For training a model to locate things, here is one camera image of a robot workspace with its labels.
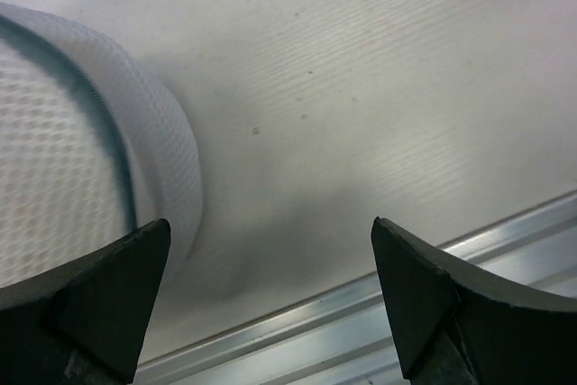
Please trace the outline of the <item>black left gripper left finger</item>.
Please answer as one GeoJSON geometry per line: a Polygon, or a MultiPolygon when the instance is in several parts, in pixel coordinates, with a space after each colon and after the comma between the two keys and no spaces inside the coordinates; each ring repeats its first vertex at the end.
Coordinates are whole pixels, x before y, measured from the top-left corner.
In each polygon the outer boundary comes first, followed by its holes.
{"type": "Polygon", "coordinates": [[[159,219],[1,290],[3,384],[130,384],[162,281],[159,219]]]}

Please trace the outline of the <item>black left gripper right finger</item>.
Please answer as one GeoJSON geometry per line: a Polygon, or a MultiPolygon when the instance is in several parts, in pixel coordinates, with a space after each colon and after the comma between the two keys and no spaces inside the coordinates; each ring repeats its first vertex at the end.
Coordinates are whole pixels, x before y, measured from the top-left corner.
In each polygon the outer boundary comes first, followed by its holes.
{"type": "Polygon", "coordinates": [[[576,382],[575,299],[501,278],[385,218],[371,244],[404,379],[576,382]]]}

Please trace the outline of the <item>white mesh laundry bag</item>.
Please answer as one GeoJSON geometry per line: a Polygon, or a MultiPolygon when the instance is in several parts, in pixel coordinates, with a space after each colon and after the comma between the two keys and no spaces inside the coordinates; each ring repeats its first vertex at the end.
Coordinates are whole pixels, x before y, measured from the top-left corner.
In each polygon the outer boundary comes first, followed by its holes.
{"type": "Polygon", "coordinates": [[[101,32],[2,4],[2,285],[159,218],[171,281],[202,207],[197,142],[177,98],[101,32]]]}

